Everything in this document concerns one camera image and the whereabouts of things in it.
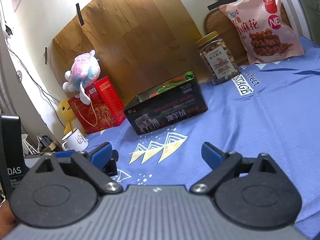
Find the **person's left hand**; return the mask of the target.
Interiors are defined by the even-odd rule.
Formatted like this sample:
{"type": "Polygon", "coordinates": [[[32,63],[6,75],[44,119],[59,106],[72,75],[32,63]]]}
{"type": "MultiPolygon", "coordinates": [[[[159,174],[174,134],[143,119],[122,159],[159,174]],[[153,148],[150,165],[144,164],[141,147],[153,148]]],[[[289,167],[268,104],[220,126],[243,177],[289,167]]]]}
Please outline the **person's left hand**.
{"type": "Polygon", "coordinates": [[[9,201],[6,200],[0,208],[0,237],[5,237],[16,226],[17,223],[10,209],[9,201]]]}

